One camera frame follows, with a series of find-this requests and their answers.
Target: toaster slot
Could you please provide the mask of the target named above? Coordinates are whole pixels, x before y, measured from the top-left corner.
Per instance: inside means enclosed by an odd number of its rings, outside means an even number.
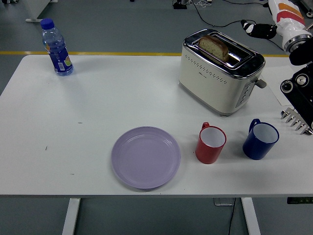
[[[219,33],[214,32],[209,35],[218,38],[228,47],[228,56],[229,56],[228,62],[225,63],[219,58],[215,57],[214,55],[208,53],[206,50],[200,48],[199,47],[200,39],[197,39],[196,41],[194,41],[193,46],[197,48],[199,51],[201,51],[202,54],[205,54],[207,58],[209,59],[214,58],[213,61],[215,62],[217,60],[218,64],[224,64],[228,68],[234,69],[253,56],[253,54],[250,51],[246,50],[240,44],[230,40],[229,38],[226,38],[223,35],[220,35]]]

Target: toaster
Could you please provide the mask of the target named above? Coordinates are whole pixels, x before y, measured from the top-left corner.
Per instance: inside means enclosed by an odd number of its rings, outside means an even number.
[[[198,46],[204,35],[221,40],[228,47],[228,62],[223,62]],[[265,65],[264,57],[250,48],[212,29],[203,29],[183,41],[179,82],[191,94],[221,115],[243,107],[257,85]]]

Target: plastic bottle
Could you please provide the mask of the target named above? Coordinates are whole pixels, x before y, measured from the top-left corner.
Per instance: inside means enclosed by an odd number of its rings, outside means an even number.
[[[73,72],[65,40],[58,28],[54,26],[52,19],[43,19],[40,21],[44,46],[50,55],[54,70],[59,76],[67,76]]]

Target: bread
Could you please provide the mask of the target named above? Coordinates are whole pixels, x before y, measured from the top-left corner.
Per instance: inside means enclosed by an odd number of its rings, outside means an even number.
[[[205,35],[199,40],[199,47],[223,62],[228,62],[228,47],[218,38]]]

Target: plate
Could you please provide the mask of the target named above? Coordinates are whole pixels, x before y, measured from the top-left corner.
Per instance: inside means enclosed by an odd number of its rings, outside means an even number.
[[[167,132],[143,126],[124,133],[112,149],[112,166],[124,183],[140,189],[157,188],[176,174],[180,149]]]

